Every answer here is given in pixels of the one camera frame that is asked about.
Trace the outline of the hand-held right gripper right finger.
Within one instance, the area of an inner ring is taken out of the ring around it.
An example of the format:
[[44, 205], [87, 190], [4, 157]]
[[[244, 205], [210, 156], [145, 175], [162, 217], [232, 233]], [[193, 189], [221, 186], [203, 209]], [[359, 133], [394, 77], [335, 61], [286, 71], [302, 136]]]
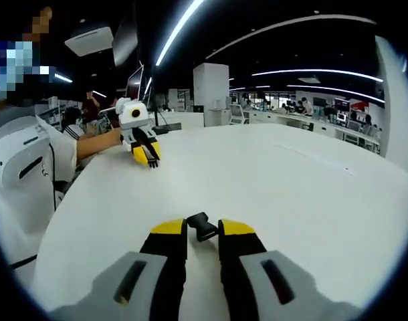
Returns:
[[324, 296], [313, 277], [268, 251], [249, 225], [220, 219], [221, 282], [231, 320], [322, 320]]

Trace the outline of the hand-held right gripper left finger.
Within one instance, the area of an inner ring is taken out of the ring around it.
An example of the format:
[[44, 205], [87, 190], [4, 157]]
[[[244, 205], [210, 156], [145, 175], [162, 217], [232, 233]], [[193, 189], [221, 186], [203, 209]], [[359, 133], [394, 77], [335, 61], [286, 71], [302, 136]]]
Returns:
[[178, 320], [186, 280], [187, 223], [152, 228], [139, 251], [129, 251], [94, 280], [87, 320]]

